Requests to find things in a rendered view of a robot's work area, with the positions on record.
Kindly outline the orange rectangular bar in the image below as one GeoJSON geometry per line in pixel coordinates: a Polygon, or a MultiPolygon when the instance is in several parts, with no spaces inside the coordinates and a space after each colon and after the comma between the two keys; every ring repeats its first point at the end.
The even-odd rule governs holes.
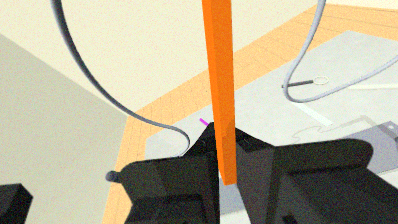
{"type": "Polygon", "coordinates": [[[237,183],[231,0],[202,0],[219,171],[237,183]]]}

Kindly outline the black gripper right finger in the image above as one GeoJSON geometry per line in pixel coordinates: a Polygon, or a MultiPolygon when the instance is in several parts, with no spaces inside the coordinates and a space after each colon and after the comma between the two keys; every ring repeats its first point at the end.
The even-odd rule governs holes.
{"type": "Polygon", "coordinates": [[[274,146],[235,127],[237,187],[251,224],[274,224],[286,172],[361,164],[368,167],[373,146],[338,139],[274,146]]]}

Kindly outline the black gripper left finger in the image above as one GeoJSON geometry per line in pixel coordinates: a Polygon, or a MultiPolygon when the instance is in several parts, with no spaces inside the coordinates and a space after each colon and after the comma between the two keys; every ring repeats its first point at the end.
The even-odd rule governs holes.
{"type": "Polygon", "coordinates": [[[134,161],[119,172],[131,204],[138,198],[202,195],[207,222],[220,224],[219,166],[214,122],[178,157],[134,161]]]}

